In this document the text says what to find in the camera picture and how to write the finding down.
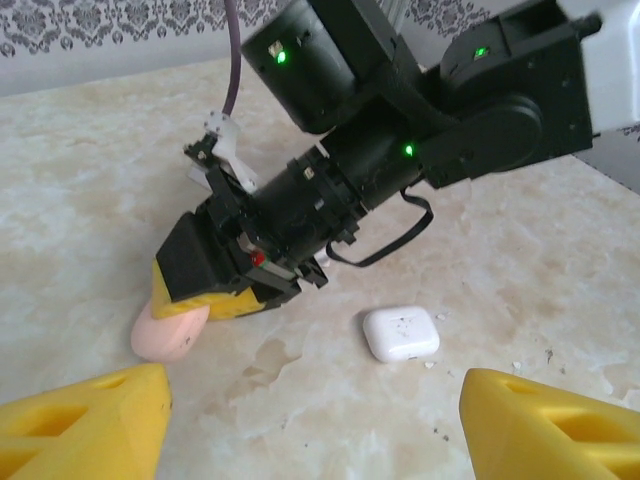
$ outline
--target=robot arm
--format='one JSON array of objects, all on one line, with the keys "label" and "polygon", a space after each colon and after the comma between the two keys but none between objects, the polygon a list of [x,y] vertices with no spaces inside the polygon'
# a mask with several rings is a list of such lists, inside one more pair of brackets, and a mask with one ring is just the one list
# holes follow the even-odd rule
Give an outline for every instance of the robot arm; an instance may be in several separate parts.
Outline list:
[{"label": "robot arm", "polygon": [[[215,138],[187,150],[213,193],[156,255],[152,316],[279,307],[299,280],[327,283],[319,250],[365,267],[424,230],[431,209],[408,187],[586,150],[640,121],[639,17],[639,0],[530,0],[462,33],[421,72],[373,0],[293,0],[242,51],[296,124],[326,135],[251,194],[215,155],[194,154],[215,152]],[[397,192],[425,210],[414,228],[361,262],[333,252]]]}]

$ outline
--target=pink sponge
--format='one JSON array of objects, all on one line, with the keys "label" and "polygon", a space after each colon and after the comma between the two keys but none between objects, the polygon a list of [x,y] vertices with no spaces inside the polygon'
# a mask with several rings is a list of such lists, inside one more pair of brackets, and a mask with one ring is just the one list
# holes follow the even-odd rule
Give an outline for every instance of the pink sponge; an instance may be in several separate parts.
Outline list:
[{"label": "pink sponge", "polygon": [[150,362],[170,363],[184,357],[195,343],[209,318],[209,306],[156,320],[151,302],[142,310],[131,332],[136,355]]}]

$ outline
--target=table surface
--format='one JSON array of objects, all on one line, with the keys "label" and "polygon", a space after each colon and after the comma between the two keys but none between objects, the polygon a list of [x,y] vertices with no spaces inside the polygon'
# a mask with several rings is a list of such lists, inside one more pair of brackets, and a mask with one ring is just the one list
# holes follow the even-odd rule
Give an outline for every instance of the table surface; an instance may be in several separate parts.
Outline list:
[{"label": "table surface", "polygon": [[[248,68],[239,155],[264,176],[314,141]],[[182,145],[222,105],[226,61],[0,99],[0,402],[139,360],[154,253],[207,192]],[[209,324],[168,367],[158,478],[472,478],[458,400],[485,367],[640,410],[640,197],[574,158],[414,189],[432,227],[277,311]],[[420,213],[393,198],[352,258]],[[383,365],[363,313],[417,304],[440,351]]]}]

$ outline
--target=cable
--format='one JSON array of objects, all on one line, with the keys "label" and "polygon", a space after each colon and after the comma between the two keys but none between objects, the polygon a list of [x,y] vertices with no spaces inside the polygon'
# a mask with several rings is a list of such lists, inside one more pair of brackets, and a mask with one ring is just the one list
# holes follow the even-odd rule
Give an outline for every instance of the cable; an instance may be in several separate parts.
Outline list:
[{"label": "cable", "polygon": [[423,208],[425,210],[424,216],[418,221],[418,223],[416,223],[413,227],[411,227],[411,229],[408,232],[406,232],[400,238],[391,242],[389,245],[387,245],[383,249],[377,251],[373,255],[359,262],[352,262],[351,260],[347,260],[346,258],[338,255],[333,250],[333,247],[331,246],[331,242],[327,244],[327,248],[326,248],[327,256],[330,259],[335,260],[336,262],[339,262],[339,263],[346,263],[347,265],[351,265],[353,267],[358,267],[358,268],[366,268],[373,265],[376,262],[379,262],[384,257],[391,255],[393,252],[405,246],[411,240],[413,240],[418,235],[420,235],[420,233],[422,233],[433,220],[433,211],[431,210],[431,205],[429,205],[429,202],[424,198],[409,195],[407,193],[406,188],[403,188],[402,190],[400,190],[400,195],[402,195],[402,198],[404,199],[405,202],[415,205],[416,207]]},{"label": "cable", "polygon": [[224,101],[222,113],[231,116],[233,107],[240,90],[240,71],[242,68],[242,55],[240,53],[240,21],[235,0],[224,0],[224,9],[229,24],[229,43],[231,48],[231,74],[229,75],[229,88],[227,98]]}]

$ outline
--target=purple cable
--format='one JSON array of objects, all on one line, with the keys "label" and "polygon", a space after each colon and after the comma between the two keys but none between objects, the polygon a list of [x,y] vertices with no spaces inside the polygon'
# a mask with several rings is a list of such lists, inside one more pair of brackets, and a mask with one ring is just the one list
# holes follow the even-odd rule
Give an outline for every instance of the purple cable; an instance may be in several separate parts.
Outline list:
[{"label": "purple cable", "polygon": [[224,101],[222,113],[231,116],[233,107],[236,104],[236,98],[238,98],[238,90],[240,89],[240,70],[242,65],[242,56],[240,53],[240,22],[238,20],[238,10],[235,0],[224,0],[224,9],[227,14],[227,23],[229,24],[231,74],[229,75],[229,88],[227,89],[227,98]]}]

